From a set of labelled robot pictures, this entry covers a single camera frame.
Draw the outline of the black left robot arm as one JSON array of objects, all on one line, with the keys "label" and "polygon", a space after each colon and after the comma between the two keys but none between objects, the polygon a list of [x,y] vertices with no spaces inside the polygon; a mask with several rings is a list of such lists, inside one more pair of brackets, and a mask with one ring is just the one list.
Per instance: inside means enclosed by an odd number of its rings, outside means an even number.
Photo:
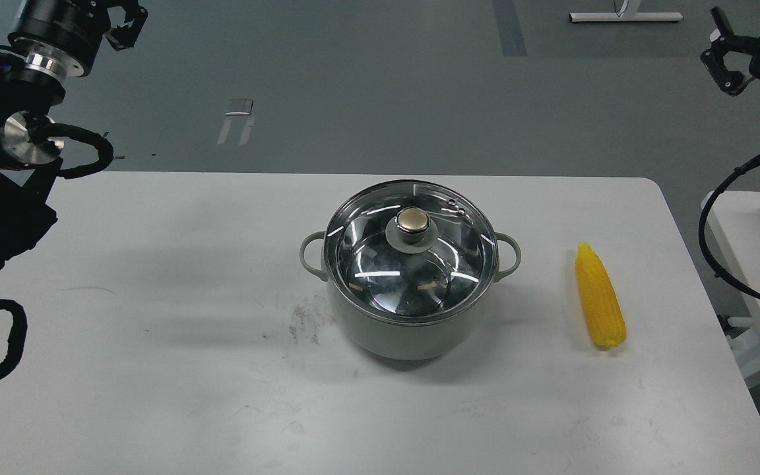
[{"label": "black left robot arm", "polygon": [[[148,18],[138,1],[24,1],[0,45],[0,270],[33,249],[57,222],[46,204],[55,180],[98,174],[115,160],[106,136],[58,123],[51,108],[64,81],[90,74],[106,40],[132,48]],[[11,325],[0,380],[23,356],[28,321],[17,301],[0,300]]]}]

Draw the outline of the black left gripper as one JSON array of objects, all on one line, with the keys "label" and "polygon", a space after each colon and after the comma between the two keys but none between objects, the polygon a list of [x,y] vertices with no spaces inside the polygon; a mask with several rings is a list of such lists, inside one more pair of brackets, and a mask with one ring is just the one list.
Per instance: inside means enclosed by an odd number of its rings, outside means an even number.
[{"label": "black left gripper", "polygon": [[[123,9],[123,22],[110,24],[109,11]],[[29,44],[43,44],[62,51],[71,64],[67,72],[75,77],[91,73],[102,37],[115,51],[135,46],[148,10],[139,1],[23,1],[9,43],[27,50]]]}]

